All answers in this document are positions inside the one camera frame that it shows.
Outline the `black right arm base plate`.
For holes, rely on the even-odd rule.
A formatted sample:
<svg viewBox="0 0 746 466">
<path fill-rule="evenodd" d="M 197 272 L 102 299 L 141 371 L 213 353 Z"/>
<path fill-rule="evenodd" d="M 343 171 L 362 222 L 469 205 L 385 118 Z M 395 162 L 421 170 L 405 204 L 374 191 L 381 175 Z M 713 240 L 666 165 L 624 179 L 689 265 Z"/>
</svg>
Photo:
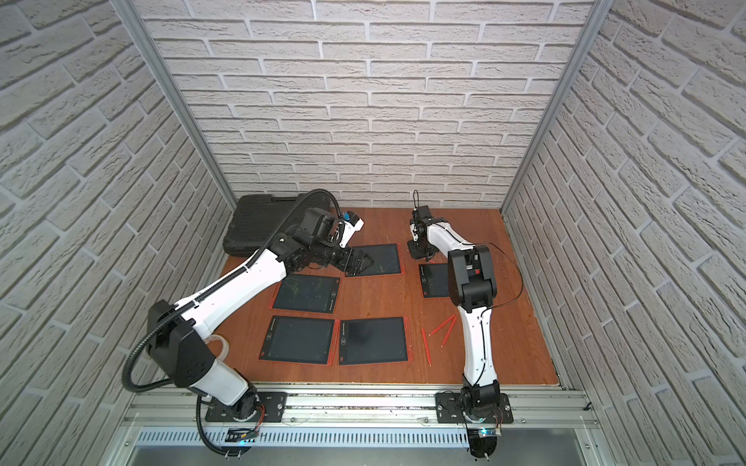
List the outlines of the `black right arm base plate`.
<svg viewBox="0 0 746 466">
<path fill-rule="evenodd" d="M 476 402 L 452 390 L 436 392 L 435 413 L 440 424 L 512 424 L 514 416 L 509 398 L 501 392 L 497 402 L 478 406 Z"/>
</svg>

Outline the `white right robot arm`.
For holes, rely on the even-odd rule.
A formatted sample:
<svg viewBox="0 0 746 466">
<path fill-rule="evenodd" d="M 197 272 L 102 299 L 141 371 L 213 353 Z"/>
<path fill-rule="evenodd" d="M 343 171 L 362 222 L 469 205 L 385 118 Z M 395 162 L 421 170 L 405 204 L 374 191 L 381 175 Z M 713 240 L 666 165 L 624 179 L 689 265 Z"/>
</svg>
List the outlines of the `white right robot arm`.
<svg viewBox="0 0 746 466">
<path fill-rule="evenodd" d="M 415 259 L 428 259 L 437 252 L 447 258 L 448 291 L 458 308 L 464 331 L 464 386 L 460 405 L 464 415 L 476 419 L 497 409 L 500 387 L 491 341 L 493 301 L 497 279 L 490 249 L 460 236 L 442 217 L 433 217 L 427 206 L 413 210 L 412 239 L 408 249 Z"/>
</svg>

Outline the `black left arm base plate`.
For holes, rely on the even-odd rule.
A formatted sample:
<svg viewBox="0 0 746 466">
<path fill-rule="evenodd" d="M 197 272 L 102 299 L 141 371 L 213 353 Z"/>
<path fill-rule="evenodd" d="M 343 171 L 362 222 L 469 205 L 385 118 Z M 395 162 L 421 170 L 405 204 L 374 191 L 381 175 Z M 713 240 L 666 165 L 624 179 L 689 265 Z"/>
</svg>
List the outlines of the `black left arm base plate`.
<svg viewBox="0 0 746 466">
<path fill-rule="evenodd" d="M 211 400 L 205 415 L 208 423 L 279 423 L 285 412 L 288 394 L 282 391 L 249 392 L 235 405 Z"/>
</svg>

